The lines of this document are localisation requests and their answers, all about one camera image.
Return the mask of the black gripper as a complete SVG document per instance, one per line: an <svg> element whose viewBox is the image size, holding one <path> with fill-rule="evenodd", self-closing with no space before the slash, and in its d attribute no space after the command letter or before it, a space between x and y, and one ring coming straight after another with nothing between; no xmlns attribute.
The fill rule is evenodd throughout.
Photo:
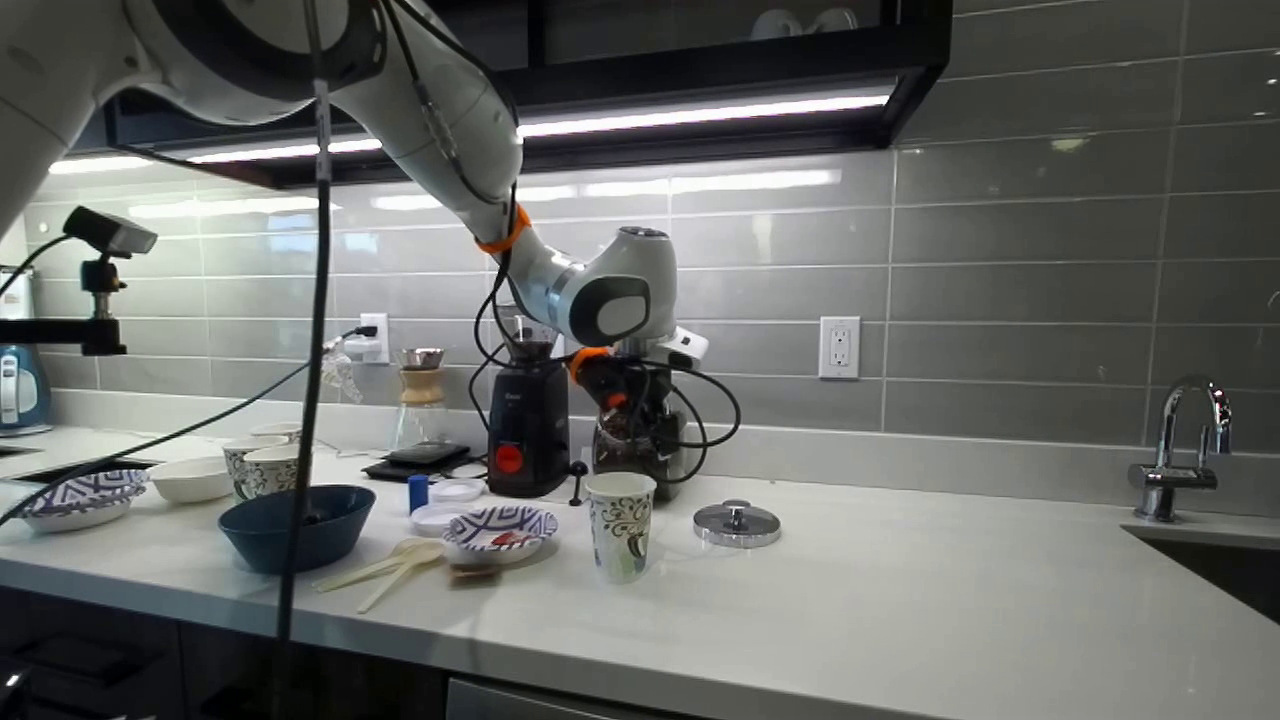
<svg viewBox="0 0 1280 720"><path fill-rule="evenodd" d="M606 359L599 378L599 421L613 437L643 437L679 421L671 406L671 369L649 359Z"/></svg>

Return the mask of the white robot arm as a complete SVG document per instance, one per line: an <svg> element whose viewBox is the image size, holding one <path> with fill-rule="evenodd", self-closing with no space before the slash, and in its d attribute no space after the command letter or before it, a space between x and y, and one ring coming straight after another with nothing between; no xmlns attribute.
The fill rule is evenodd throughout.
<svg viewBox="0 0 1280 720"><path fill-rule="evenodd" d="M527 320L620 359L679 349L671 239L539 239L515 106L428 0L0 0L0 228L124 93L221 127L329 102L510 266Z"/></svg>

